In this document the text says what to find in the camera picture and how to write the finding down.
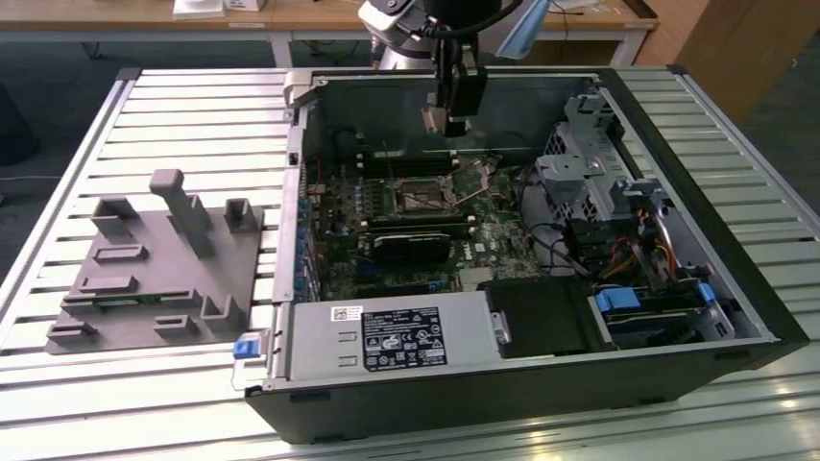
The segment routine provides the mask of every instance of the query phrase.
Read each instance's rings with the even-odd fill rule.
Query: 3d printed holder
[[[155,170],[149,190],[166,211],[103,198],[98,232],[46,352],[97,352],[231,342],[246,330],[262,209],[230,199],[203,208],[179,170]]]

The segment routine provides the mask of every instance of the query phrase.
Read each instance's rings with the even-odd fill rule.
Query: barcode sticker
[[[233,27],[234,29],[263,29],[263,22],[229,22],[227,27]]]
[[[343,322],[345,320],[361,320],[359,305],[337,305],[330,309],[330,322]]]

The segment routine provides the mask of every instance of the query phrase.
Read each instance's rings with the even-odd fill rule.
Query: power supply label
[[[446,365],[437,307],[362,312],[361,333],[367,372]]]

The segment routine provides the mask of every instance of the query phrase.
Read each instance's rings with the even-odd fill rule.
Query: slatted metal surface
[[[90,150],[0,324],[0,459],[738,459],[820,449],[814,228],[769,167],[726,136],[671,74],[621,75],[814,341],[806,348],[673,403],[307,447],[286,445],[241,401],[229,344],[46,355],[45,332],[94,233],[86,217],[95,197],[126,194],[135,209],[161,208],[145,193],[158,167],[185,172],[185,187],[205,206],[245,196],[265,207],[250,323],[270,322],[282,73],[143,71],[111,102],[103,142]],[[254,378],[262,370],[246,373]]]

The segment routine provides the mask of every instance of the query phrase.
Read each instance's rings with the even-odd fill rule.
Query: wooden desk
[[[361,0],[274,0],[270,22],[277,65],[291,66],[289,42],[297,40],[363,40],[369,35],[358,20]],[[605,0],[594,8],[573,10],[582,15],[547,14],[537,40],[617,41],[611,65],[629,65],[646,31],[657,20],[639,18],[622,0]]]
[[[174,21],[173,0],[0,0],[0,31],[229,31],[242,24],[265,30],[274,3],[261,12]]]
[[[173,0],[0,0],[0,41],[266,40],[278,67],[291,67],[294,40],[366,40],[362,0],[267,0],[261,12],[174,21]],[[638,18],[622,0],[605,0],[583,15],[549,14],[538,40],[613,40],[610,63],[634,60],[654,19]]]

